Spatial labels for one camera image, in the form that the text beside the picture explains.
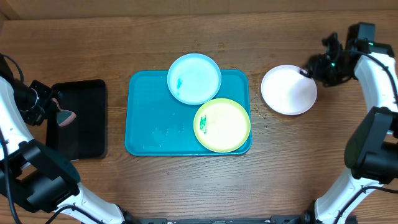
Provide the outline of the white plate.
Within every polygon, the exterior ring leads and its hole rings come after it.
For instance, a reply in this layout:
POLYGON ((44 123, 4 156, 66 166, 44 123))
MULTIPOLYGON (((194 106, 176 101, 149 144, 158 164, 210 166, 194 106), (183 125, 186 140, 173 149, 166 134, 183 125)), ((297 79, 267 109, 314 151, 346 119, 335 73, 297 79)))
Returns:
POLYGON ((274 111, 295 116, 308 111, 317 99, 315 80, 299 74, 302 68, 279 65, 269 70, 261 82, 261 95, 274 111))

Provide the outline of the black pink sponge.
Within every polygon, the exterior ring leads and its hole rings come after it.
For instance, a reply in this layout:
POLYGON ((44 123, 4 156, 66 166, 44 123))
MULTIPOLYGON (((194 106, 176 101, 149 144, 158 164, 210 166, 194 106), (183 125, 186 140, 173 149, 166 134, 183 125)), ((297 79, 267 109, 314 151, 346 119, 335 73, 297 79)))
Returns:
POLYGON ((70 110, 61 109, 57 99, 52 98, 52 101, 56 104, 58 111, 56 112, 57 124, 60 127, 68 126, 76 118, 76 114, 70 110))

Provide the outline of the light blue plate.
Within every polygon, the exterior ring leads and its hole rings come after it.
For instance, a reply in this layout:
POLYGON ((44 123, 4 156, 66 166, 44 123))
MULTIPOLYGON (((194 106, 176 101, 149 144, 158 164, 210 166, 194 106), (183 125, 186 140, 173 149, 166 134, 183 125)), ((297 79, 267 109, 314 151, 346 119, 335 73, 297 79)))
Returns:
POLYGON ((186 54, 170 66, 167 85, 178 101, 187 105, 201 105, 218 93, 221 87, 221 70, 206 55, 186 54))

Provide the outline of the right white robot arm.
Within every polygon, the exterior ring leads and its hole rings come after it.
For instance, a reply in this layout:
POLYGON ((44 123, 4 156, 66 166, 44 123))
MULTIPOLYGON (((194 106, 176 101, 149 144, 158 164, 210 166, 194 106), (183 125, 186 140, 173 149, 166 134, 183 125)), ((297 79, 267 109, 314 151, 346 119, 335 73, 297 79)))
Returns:
POLYGON ((397 144, 385 137, 397 137, 396 61, 392 47, 377 43, 375 33, 375 24, 353 24, 342 45, 334 32, 322 40, 326 52, 299 71, 325 87, 359 81, 368 113, 346 144, 338 180, 293 223, 357 223, 351 213, 368 195, 394 192, 386 185, 397 178, 397 144))

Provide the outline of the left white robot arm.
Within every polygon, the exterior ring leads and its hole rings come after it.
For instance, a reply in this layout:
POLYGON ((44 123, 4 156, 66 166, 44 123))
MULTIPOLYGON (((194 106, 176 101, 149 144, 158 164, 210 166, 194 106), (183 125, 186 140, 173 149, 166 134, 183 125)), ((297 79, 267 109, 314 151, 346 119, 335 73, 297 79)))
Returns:
POLYGON ((52 213, 49 223, 61 213, 81 223, 135 223, 128 211, 88 190, 70 160, 34 139, 28 126, 51 117, 66 126, 76 115, 60 108, 51 88, 14 78, 11 61, 1 55, 1 194, 14 222, 20 223, 20 206, 31 213, 52 213))

